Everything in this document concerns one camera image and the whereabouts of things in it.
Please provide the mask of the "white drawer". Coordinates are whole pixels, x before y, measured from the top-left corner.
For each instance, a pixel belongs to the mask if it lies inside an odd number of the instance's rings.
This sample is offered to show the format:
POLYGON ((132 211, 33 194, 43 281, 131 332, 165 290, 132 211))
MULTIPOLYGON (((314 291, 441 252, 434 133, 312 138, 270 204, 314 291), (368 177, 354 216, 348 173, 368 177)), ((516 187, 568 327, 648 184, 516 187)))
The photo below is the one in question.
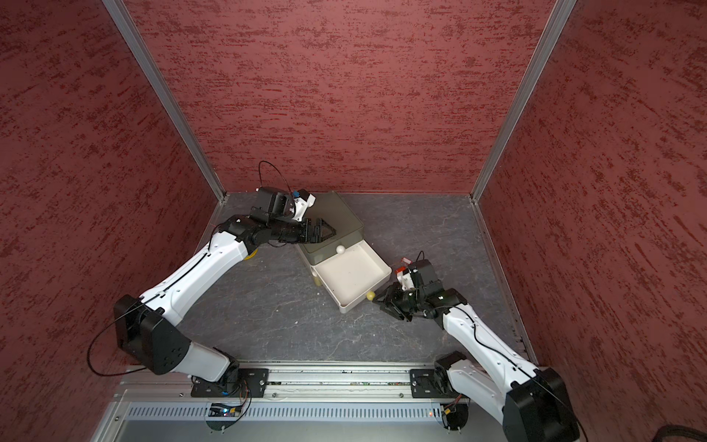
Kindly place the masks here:
POLYGON ((367 300, 367 294, 387 283, 392 273, 366 241, 338 246, 333 256, 309 268, 342 314, 367 300))

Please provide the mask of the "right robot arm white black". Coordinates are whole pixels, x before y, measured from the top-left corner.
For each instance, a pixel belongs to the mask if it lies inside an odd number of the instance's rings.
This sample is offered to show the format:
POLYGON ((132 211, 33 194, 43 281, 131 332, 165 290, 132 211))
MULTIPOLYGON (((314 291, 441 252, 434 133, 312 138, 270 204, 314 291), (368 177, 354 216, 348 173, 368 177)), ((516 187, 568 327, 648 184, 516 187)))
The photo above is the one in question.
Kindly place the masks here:
POLYGON ((578 441, 584 433, 562 377, 501 340, 432 263, 406 263, 367 299, 396 320, 435 322, 465 348, 436 361, 433 387, 468 398, 502 425, 509 441, 578 441))

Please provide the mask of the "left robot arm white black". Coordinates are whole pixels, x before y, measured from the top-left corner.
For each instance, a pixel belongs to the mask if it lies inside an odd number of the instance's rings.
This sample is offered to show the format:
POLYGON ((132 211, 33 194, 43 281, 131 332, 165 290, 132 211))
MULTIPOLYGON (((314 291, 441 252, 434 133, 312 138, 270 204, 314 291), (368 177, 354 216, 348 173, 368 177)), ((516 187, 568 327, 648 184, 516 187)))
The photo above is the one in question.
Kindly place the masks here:
POLYGON ((247 215, 218 224, 209 241, 177 271, 138 298, 125 296, 114 306, 117 344, 155 375, 182 373, 230 392, 236 361, 198 344, 178 328, 196 301, 227 271, 257 252, 259 246, 315 244, 336 233, 321 218, 308 218, 316 203, 306 190, 286 193, 261 187, 247 215))

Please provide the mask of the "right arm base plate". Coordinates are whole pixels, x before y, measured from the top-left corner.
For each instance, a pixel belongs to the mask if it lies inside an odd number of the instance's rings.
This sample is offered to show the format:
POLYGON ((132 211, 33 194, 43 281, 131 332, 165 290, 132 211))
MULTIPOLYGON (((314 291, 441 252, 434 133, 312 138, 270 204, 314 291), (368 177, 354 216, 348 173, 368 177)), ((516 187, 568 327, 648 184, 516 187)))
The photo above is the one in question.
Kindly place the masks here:
POLYGON ((447 372, 442 368, 411 369, 411 393, 414 399, 453 400, 458 392, 453 390, 447 372))

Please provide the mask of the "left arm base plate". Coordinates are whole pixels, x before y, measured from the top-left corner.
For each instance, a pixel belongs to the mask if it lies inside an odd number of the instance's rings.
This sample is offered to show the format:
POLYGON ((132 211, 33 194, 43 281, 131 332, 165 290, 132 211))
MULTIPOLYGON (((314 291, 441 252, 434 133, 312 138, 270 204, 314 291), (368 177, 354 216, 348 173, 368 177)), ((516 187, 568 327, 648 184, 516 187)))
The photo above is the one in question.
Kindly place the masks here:
POLYGON ((228 368, 216 381, 192 377, 193 398, 262 398, 270 370, 267 368, 228 368))

